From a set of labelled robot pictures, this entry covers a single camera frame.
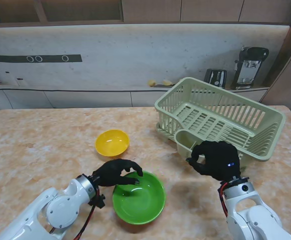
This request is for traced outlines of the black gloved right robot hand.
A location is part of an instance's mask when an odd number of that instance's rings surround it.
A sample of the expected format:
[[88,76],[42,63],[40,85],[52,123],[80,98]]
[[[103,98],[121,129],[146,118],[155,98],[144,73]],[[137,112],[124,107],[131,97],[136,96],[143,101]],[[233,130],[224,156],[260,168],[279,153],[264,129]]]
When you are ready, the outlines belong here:
[[203,141],[193,148],[186,161],[199,174],[220,182],[241,176],[238,150],[225,141]]

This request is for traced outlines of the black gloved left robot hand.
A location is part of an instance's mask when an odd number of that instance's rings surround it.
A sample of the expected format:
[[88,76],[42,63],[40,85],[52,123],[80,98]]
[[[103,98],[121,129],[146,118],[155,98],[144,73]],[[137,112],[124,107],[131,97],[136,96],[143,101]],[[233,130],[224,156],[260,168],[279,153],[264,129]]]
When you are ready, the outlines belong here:
[[112,187],[116,185],[137,185],[139,180],[133,177],[121,176],[123,170],[130,172],[133,169],[139,177],[143,176],[143,169],[134,161],[128,159],[114,159],[107,161],[90,177],[92,181],[101,187]]

